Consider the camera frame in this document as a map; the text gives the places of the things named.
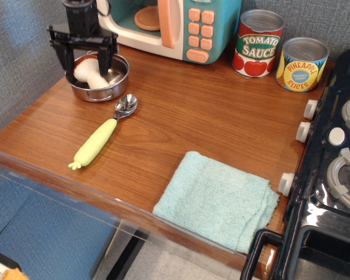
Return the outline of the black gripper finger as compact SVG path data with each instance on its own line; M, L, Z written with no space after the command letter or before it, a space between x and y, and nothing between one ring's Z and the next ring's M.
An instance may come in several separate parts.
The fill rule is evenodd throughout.
M54 41L53 46L63 70L70 76L74 72L75 59L73 49L67 43L59 41Z
M99 70L101 76L106 76L108 70L111 68L113 56L114 56L114 46L112 44L108 46L100 46L98 49L98 61Z

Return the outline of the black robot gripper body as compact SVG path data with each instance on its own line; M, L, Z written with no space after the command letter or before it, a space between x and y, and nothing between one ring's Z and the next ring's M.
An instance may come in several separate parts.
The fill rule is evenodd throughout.
M49 24L50 44L57 54L72 54L77 50L117 53L118 35L100 26L103 13L96 1L62 1L66 23Z

